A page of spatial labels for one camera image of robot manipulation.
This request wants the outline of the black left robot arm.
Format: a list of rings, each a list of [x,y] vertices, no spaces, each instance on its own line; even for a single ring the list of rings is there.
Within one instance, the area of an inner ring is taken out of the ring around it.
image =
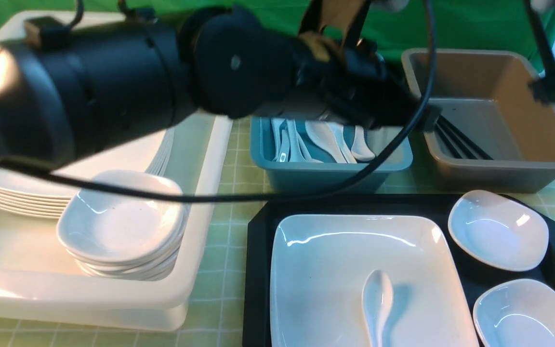
[[[175,127],[202,109],[334,121],[369,130],[431,130],[440,109],[421,106],[388,70],[376,44],[295,36],[266,28],[245,8],[156,15],[118,3],[123,20],[71,28],[24,21],[0,41],[0,167],[52,172]]]

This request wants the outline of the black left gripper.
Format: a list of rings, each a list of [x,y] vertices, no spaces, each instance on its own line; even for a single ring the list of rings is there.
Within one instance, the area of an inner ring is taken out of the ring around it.
[[[367,130],[405,127],[419,115],[414,128],[430,131],[441,110],[425,105],[386,66],[365,40],[342,48],[338,41],[317,34],[287,40],[293,58],[289,94],[277,105],[287,119],[332,121]]]

